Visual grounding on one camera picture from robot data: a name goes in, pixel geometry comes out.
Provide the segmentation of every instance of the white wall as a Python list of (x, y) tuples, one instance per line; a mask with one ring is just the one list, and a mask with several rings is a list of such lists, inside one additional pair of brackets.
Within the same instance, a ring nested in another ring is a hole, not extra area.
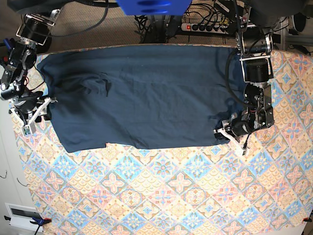
[(20, 185), (16, 178), (26, 183), (18, 148), (13, 132), (13, 125), (8, 114), (8, 103), (0, 100), (0, 235), (28, 235), (33, 232), (17, 230), (9, 226), (9, 221), (4, 220), (4, 215), (9, 216), (4, 203), (34, 207), (28, 188)]
[(290, 229), (283, 229), (280, 231), (274, 231), (270, 233), (265, 233), (265, 234), (257, 234), (257, 235), (301, 235), (302, 231), (304, 230), (305, 223), (301, 224), (297, 227), (290, 228)]

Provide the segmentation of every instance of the patterned tablecloth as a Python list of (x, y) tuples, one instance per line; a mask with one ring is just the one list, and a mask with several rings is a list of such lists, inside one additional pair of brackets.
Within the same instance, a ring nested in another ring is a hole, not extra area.
[(23, 137), (13, 119), (35, 207), (52, 218), (45, 234), (248, 235), (301, 224), (313, 209), (313, 58), (272, 56), (275, 125), (241, 157), (231, 144), (69, 154), (50, 122)]

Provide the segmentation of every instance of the power cord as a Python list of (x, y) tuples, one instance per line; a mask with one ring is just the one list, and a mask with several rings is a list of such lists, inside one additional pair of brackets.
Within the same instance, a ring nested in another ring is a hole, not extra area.
[(278, 29), (278, 30), (274, 30), (274, 32), (276, 33), (276, 32), (278, 32), (278, 31), (280, 31), (280, 30), (283, 30), (284, 28), (287, 28), (288, 26), (289, 26), (289, 24), (286, 25), (285, 27), (282, 27), (282, 28)]
[[(197, 12), (197, 11), (190, 11), (190, 7), (191, 7), (191, 6), (204, 7), (205, 9), (208, 10), (208, 13), (209, 13), (209, 14), (206, 15), (206, 16), (203, 16), (202, 14), (200, 14), (200, 13)], [(202, 25), (204, 22), (206, 22), (205, 25), (204, 25), (204, 27), (207, 27), (207, 26), (209, 25), (209, 23), (212, 23), (210, 26), (213, 27), (213, 26), (214, 26), (216, 23), (218, 23), (218, 22), (221, 23), (220, 26), (222, 26), (222, 24), (224, 24), (225, 20), (227, 19), (227, 17), (225, 17), (225, 16), (222, 16), (222, 17), (220, 18), (220, 17), (219, 17), (219, 14), (220, 14), (221, 12), (217, 11), (217, 10), (214, 8), (214, 6), (212, 6), (212, 5), (208, 4), (208, 3), (192, 3), (192, 4), (190, 4), (189, 7), (187, 8), (186, 12), (185, 12), (185, 15), (186, 15), (186, 16), (190, 16), (190, 13), (196, 13), (196, 14), (198, 14), (198, 15), (201, 16), (202, 21), (198, 23), (198, 27), (200, 27), (200, 25)]]
[(138, 31), (135, 30), (135, 33), (140, 35), (140, 42), (143, 43), (146, 39), (147, 33), (151, 32), (151, 25), (146, 26), (148, 22), (148, 17), (146, 15), (135, 16), (135, 21), (138, 23)]
[(87, 31), (90, 31), (90, 30), (92, 30), (92, 29), (98, 27), (98, 26), (105, 20), (105, 18), (107, 17), (107, 14), (108, 14), (108, 11), (109, 11), (109, 1), (108, 1), (108, 0), (105, 0), (105, 1), (106, 1), (106, 3), (107, 3), (107, 6), (106, 6), (106, 8), (105, 8), (103, 17), (99, 20), (99, 22), (96, 23), (96, 24), (94, 24), (93, 26), (91, 26), (91, 27), (89, 27), (89, 28), (86, 28), (86, 29), (84, 29), (84, 30), (82, 30), (82, 31), (79, 31), (79, 32), (70, 33), (70, 34), (67, 34), (67, 35), (51, 35), (51, 34), (46, 35), (46, 34), (42, 34), (42, 33), (39, 33), (39, 32), (36, 32), (36, 31), (32, 30), (31, 28), (28, 27), (27, 24), (24, 24), (24, 25), (25, 25), (25, 27), (26, 27), (29, 31), (31, 31), (31, 32), (33, 32), (33, 33), (35, 33), (35, 34), (37, 34), (37, 35), (44, 36), (44, 37), (50, 37), (50, 38), (69, 37), (69, 36), (74, 36), (74, 35), (78, 35), (78, 34), (81, 34), (81, 33), (85, 33), (85, 32), (87, 32)]
[(109, 7), (109, 8), (119, 7), (119, 5), (116, 2), (98, 2), (89, 0), (75, 0), (75, 1), (88, 6)]
[(289, 16), (286, 16), (282, 21), (280, 21), (279, 23), (284, 22), (287, 18), (289, 18)]

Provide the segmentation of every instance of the black cable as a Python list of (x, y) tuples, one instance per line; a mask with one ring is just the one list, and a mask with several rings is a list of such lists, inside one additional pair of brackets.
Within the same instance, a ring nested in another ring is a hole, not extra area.
[(210, 15), (207, 15), (207, 16), (203, 16), (202, 14), (200, 14), (198, 11), (189, 11), (189, 12), (185, 12), (186, 16), (190, 16), (190, 13), (196, 13), (198, 14), (199, 16), (201, 16), (202, 20), (205, 20), (205, 21), (208, 21), (206, 18)]
[[(211, 24), (212, 26), (215, 26), (215, 24), (217, 23), (217, 22), (219, 22), (219, 13), (220, 12), (214, 12), (213, 14), (212, 14), (212, 16), (210, 17), (210, 19), (209, 19), (209, 21), (205, 24), (205, 27), (207, 27), (208, 25), (209, 25), (209, 23), (213, 23), (213, 24)], [(211, 19), (213, 18), (213, 16), (215, 16), (216, 15), (216, 19), (215, 19), (215, 21), (211, 21)]]
[(147, 22), (148, 22), (148, 17), (146, 15), (141, 15), (141, 16), (134, 16), (135, 20), (137, 21), (137, 27), (138, 27), (138, 31), (135, 30), (135, 33), (140, 35), (140, 42), (139, 43), (143, 43), (147, 37), (148, 33), (151, 33), (151, 25), (149, 25), (148, 27), (146, 26)]
[(119, 5), (116, 2), (96, 2), (88, 0), (75, 0), (75, 1), (88, 6), (109, 7), (109, 8), (119, 7)]
[(109, 5), (105, 8), (103, 17), (99, 20), (98, 23), (96, 23), (96, 24), (94, 24), (93, 26), (91, 26), (91, 27), (89, 27), (89, 28), (86, 28), (86, 29), (84, 29), (84, 30), (82, 30), (82, 31), (75, 32), (75, 33), (70, 33), (70, 34), (67, 34), (67, 35), (51, 35), (51, 34), (46, 35), (46, 34), (42, 34), (42, 33), (33, 31), (31, 28), (28, 27), (27, 24), (24, 24), (24, 25), (25, 25), (25, 27), (26, 27), (28, 30), (30, 30), (31, 32), (33, 32), (33, 33), (35, 33), (35, 34), (37, 34), (37, 35), (40, 35), (40, 36), (50, 37), (50, 38), (69, 37), (69, 36), (74, 36), (74, 35), (77, 35), (77, 34), (85, 33), (85, 32), (87, 32), (87, 31), (90, 31), (90, 30), (92, 30), (92, 29), (98, 27), (98, 26), (105, 20), (105, 18), (107, 17), (108, 10), (109, 10)]
[[(219, 18), (218, 12), (216, 11), (215, 8), (212, 8), (212, 11), (210, 11), (210, 14), (205, 17), (205, 19), (206, 19), (207, 17), (211, 16), (210, 19), (209, 19), (209, 20), (207, 21), (207, 23), (205, 24), (205, 27), (208, 26), (209, 22), (211, 22), (211, 23), (213, 23), (213, 24), (216, 24), (217, 21), (218, 21), (218, 18)], [(216, 20), (215, 20), (214, 22), (212, 22), (211, 19), (213, 18), (214, 15), (216, 15)]]
[(246, 141), (245, 141), (245, 144), (244, 144), (244, 147), (243, 149), (246, 149), (246, 147), (248, 146), (248, 139), (250, 137), (250, 134), (248, 134), (247, 138), (246, 138)]
[(289, 16), (286, 16), (281, 22), (279, 22), (279, 23), (282, 23), (282, 22), (284, 22), (287, 18), (289, 18)]
[(38, 86), (36, 86), (35, 88), (29, 90), (30, 92), (32, 92), (33, 90), (39, 88), (41, 85), (43, 85), (43, 84), (45, 83), (45, 75), (44, 75), (42, 72), (40, 72), (40, 71), (36, 68), (36, 66), (34, 66), (34, 67), (35, 67), (35, 69), (38, 71), (38, 73), (41, 74), (41, 76), (43, 77), (43, 80), (44, 80), (44, 81), (43, 81), (41, 84), (39, 84)]
[(37, 230), (35, 231), (34, 235), (37, 235), (39, 228), (40, 228), (40, 226), (38, 225), (38, 228), (37, 228)]
[(20, 117), (22, 118), (22, 121), (24, 122), (24, 125), (27, 125), (27, 121), (25, 120), (23, 112), (19, 108), (17, 108), (16, 106), (15, 106), (15, 108), (18, 111), (18, 113), (20, 113)]
[(24, 186), (24, 187), (30, 186), (30, 184), (23, 185), (23, 184), (19, 181), (19, 179), (18, 179), (18, 178), (16, 178), (16, 179), (17, 179), (17, 181), (20, 183), (20, 185), (22, 185), (22, 186)]
[(282, 28), (278, 29), (278, 30), (274, 30), (274, 32), (278, 32), (278, 31), (280, 31), (280, 30), (283, 30), (284, 28), (287, 28), (288, 26), (289, 26), (289, 24), (286, 25), (285, 27), (282, 27)]
[(225, 66), (225, 85), (226, 85), (226, 89), (228, 91), (228, 93), (234, 98), (234, 100), (239, 103), (239, 104), (242, 104), (244, 107), (247, 107), (247, 108), (255, 108), (255, 106), (253, 104), (247, 104), (247, 103), (244, 103), (242, 100), (240, 100), (236, 94), (232, 91), (232, 89), (230, 88), (230, 84), (229, 84), (229, 67), (230, 67), (230, 63), (231, 63), (231, 60), (232, 58), (234, 57), (234, 55), (236, 55), (238, 53), (238, 50), (237, 49), (234, 49), (230, 55), (228, 56), (227, 58), (227, 61), (226, 61), (226, 66)]

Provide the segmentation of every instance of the power strip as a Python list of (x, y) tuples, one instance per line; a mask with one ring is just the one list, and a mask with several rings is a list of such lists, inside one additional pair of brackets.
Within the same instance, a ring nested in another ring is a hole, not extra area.
[(181, 30), (187, 32), (202, 32), (202, 33), (218, 33), (218, 34), (229, 34), (226, 32), (225, 26), (216, 25), (214, 27), (205, 24), (197, 24), (197, 23), (182, 23)]

